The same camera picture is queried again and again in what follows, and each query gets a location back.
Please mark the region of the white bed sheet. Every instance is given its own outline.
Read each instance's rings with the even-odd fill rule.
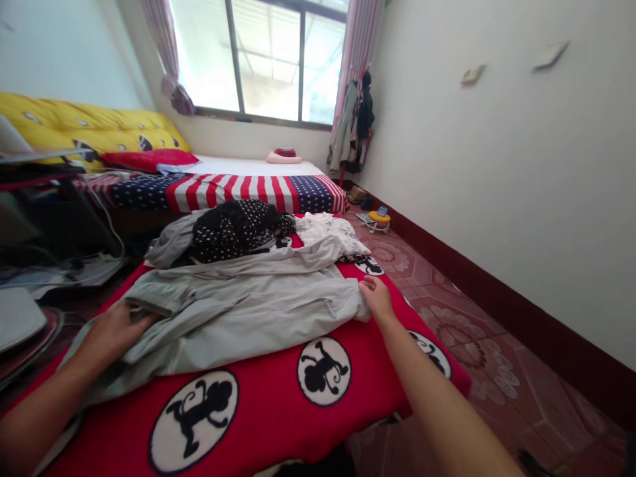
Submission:
[[[324,174],[309,161],[303,161],[300,164],[270,164],[258,159],[194,155],[201,162],[185,171],[189,174],[231,174],[233,176],[318,176]]]

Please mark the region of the striped blanket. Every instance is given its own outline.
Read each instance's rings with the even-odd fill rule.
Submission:
[[[327,176],[232,176],[229,174],[134,173],[93,174],[76,181],[77,188],[107,207],[192,212],[232,199],[261,199],[289,213],[344,213],[346,193]]]

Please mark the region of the curtain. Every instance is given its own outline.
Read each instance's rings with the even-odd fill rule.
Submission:
[[[141,0],[154,44],[164,65],[161,92],[172,100],[172,107],[183,115],[195,113],[194,104],[186,89],[179,84],[179,56],[174,34],[174,22],[169,0]]]
[[[344,31],[343,60],[340,65],[340,80],[336,109],[333,115],[331,140],[343,115],[346,87],[351,80],[359,80],[371,60],[380,23],[384,0],[350,0]]]

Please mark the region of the pink pillow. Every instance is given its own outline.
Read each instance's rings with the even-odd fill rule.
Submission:
[[[300,164],[301,162],[303,162],[303,158],[300,158],[298,156],[288,158],[285,156],[281,156],[280,154],[276,154],[274,151],[270,151],[270,153],[267,155],[267,159],[265,160],[271,164]]]
[[[154,149],[141,152],[108,152],[101,157],[109,164],[155,174],[157,164],[168,166],[193,166],[199,160],[181,149]]]

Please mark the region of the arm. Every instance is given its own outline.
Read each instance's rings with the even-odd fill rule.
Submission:
[[[0,423],[0,474],[32,474],[80,410],[90,385],[144,334],[154,319],[147,316],[132,324],[129,307],[123,301],[95,319],[73,357]]]
[[[444,475],[522,476],[490,428],[398,321],[386,285],[377,277],[364,279],[360,291]]]

